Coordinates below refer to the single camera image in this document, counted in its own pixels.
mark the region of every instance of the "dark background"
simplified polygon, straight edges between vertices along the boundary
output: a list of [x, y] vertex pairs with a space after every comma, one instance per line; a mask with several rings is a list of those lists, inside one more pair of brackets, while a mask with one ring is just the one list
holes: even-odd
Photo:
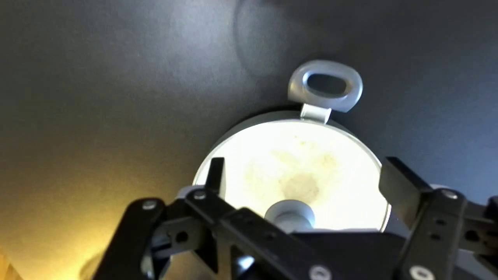
[[287, 78], [309, 59], [360, 73], [337, 122], [378, 156], [483, 203], [498, 193], [496, 14], [494, 0], [2, 0], [0, 249], [26, 279], [65, 279], [129, 201], [171, 201], [213, 139], [290, 106]]

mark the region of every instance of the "white disc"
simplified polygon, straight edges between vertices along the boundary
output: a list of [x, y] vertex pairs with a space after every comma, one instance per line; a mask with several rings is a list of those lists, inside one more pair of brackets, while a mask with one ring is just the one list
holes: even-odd
[[259, 217], [283, 199], [307, 204], [317, 231], [384, 231], [388, 204], [378, 192], [381, 164], [357, 139], [303, 120], [267, 122], [219, 143], [202, 162], [223, 157], [220, 198]]

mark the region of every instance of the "metal screw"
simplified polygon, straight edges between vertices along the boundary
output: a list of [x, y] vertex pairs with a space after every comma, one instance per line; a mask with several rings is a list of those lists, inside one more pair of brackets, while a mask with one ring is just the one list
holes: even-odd
[[329, 280], [331, 274], [325, 266], [311, 266], [309, 279], [311, 280]]
[[443, 196], [446, 196], [448, 199], [457, 199], [457, 195], [454, 192], [451, 192], [451, 190], [440, 190], [440, 193]]
[[409, 276], [413, 279], [413, 280], [434, 280], [434, 274], [432, 271], [429, 271], [427, 268], [424, 266], [410, 266], [409, 268]]
[[192, 198], [194, 198], [195, 201], [202, 201], [202, 199], [205, 199], [205, 192], [202, 192], [202, 190], [194, 192], [194, 193], [192, 193]]
[[143, 206], [141, 206], [141, 209], [146, 210], [146, 212], [152, 210], [155, 207], [157, 207], [157, 201], [152, 201], [152, 199], [150, 201], [144, 201]]

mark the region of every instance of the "disc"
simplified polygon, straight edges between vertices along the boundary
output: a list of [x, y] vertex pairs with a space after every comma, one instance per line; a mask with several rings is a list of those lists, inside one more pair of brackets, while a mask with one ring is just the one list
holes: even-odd
[[348, 133], [303, 120], [265, 122], [234, 133], [202, 162], [223, 157], [219, 195], [259, 217], [284, 199], [311, 207], [314, 231], [384, 231], [388, 204], [378, 192], [381, 164]]

